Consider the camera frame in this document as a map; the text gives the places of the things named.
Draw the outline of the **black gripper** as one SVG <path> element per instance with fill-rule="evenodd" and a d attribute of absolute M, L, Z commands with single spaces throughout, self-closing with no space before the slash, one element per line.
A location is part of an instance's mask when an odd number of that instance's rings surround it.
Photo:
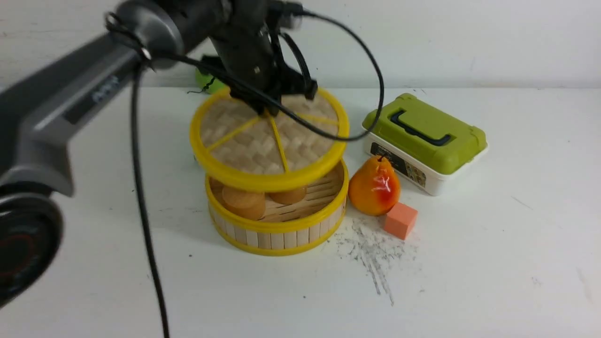
<path fill-rule="evenodd" d="M 284 32 L 295 26 L 302 12 L 298 2 L 232 0 L 227 23 L 210 38 L 217 56 L 202 60 L 277 102 L 286 95 L 313 100 L 317 81 L 298 45 Z"/>

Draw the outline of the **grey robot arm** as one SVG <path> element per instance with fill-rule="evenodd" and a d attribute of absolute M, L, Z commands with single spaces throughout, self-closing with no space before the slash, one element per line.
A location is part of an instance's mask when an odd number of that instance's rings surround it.
<path fill-rule="evenodd" d="M 303 7 L 286 0 L 126 0 L 105 15 L 107 32 L 1 93 L 1 305 L 49 268 L 63 236 L 51 199 L 71 196 L 68 142 L 146 67 L 169 69 L 159 52 L 186 56 L 206 39 L 217 56 L 195 66 L 231 86 L 261 113 L 259 94 L 312 99 L 317 82 L 283 60 L 269 33 L 292 27 Z"/>

